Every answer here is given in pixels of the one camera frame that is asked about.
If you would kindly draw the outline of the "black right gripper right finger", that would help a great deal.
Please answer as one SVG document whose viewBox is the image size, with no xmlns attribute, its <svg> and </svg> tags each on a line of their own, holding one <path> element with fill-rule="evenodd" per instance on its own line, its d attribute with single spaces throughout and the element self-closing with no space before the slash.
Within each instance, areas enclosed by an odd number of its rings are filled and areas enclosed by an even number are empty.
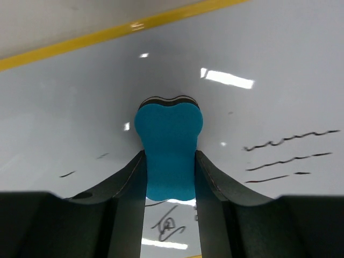
<svg viewBox="0 0 344 258">
<path fill-rule="evenodd" d="M 343 197 L 272 199 L 195 154 L 203 257 L 343 257 Z"/>
</svg>

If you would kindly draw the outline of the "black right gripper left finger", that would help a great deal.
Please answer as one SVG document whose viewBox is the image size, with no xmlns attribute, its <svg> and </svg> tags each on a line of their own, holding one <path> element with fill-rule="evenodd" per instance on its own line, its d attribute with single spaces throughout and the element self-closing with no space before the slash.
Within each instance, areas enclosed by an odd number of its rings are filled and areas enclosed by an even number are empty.
<svg viewBox="0 0 344 258">
<path fill-rule="evenodd" d="M 1 193 L 1 257 L 139 257 L 146 156 L 70 198 Z"/>
</svg>

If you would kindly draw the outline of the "blue bone-shaped whiteboard eraser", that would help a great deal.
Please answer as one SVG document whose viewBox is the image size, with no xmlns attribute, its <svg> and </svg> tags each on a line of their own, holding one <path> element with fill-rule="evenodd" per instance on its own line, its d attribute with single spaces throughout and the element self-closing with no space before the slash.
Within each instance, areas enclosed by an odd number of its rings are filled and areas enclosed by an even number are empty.
<svg viewBox="0 0 344 258">
<path fill-rule="evenodd" d="M 155 201 L 195 198 L 195 152 L 203 127 L 198 103 L 189 96 L 144 100 L 134 127 L 147 164 L 146 196 Z"/>
</svg>

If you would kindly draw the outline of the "yellow-framed small whiteboard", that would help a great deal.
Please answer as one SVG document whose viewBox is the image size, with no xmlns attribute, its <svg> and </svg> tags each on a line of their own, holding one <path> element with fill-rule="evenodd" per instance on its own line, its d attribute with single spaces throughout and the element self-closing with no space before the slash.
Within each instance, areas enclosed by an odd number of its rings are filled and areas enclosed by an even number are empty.
<svg viewBox="0 0 344 258">
<path fill-rule="evenodd" d="M 204 1 L 1 60 L 1 193 L 70 198 L 145 152 L 154 96 L 196 151 L 272 199 L 343 197 L 343 1 Z M 195 198 L 146 196 L 139 257 L 203 257 Z"/>
</svg>

